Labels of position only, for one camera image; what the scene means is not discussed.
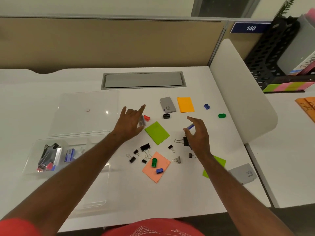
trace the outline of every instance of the beige partition panel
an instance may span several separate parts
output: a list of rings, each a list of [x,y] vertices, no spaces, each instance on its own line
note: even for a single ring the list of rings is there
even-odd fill
[[[258,42],[262,34],[230,33],[233,25],[234,21],[230,21],[228,23],[226,32],[224,33],[222,40],[230,39],[235,49],[238,51],[239,55],[242,57],[242,59],[245,59],[252,48],[255,46],[255,44]]]
[[[0,68],[206,66],[226,21],[0,18]]]

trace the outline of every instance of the red sleeve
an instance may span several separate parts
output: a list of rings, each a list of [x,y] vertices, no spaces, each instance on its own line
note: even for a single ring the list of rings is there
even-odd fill
[[[41,234],[30,222],[14,218],[0,221],[0,236],[41,236]]]

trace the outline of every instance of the small clear plastic box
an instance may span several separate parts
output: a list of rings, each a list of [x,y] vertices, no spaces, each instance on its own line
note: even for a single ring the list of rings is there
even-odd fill
[[[79,137],[63,137],[37,140],[31,149],[22,175],[13,191],[11,201],[16,205],[24,200],[36,188],[38,188],[47,179],[63,169],[72,162],[64,162],[65,153],[68,149],[74,148],[75,151],[85,148],[85,152],[91,149],[95,144],[100,142],[106,134],[79,136]],[[45,145],[57,143],[62,147],[61,157],[54,171],[37,172],[38,161],[41,158]],[[85,213],[105,210],[105,203],[108,190],[108,179],[110,173],[110,163],[107,163],[101,173],[98,175],[94,183],[86,192],[82,200],[70,214],[70,217],[77,217]]]

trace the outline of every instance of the orange sticky note pad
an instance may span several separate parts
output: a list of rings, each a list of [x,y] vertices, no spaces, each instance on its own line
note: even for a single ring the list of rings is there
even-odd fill
[[[156,158],[158,160],[157,166],[152,167],[152,159]],[[146,166],[142,169],[142,172],[151,178],[155,183],[158,183],[168,166],[171,164],[169,160],[167,160],[160,153],[156,152],[152,156],[152,158],[147,162]],[[163,173],[157,174],[156,169],[163,168]]]
[[[178,102],[179,110],[181,113],[188,113],[188,112],[195,111],[190,97],[187,97],[187,98],[178,97],[177,102]]]

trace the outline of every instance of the label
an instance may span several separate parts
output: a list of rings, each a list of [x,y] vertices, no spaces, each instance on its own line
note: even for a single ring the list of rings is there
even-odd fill
[[[268,29],[271,22],[257,23],[257,22],[235,22],[231,33],[256,33],[262,34]]]

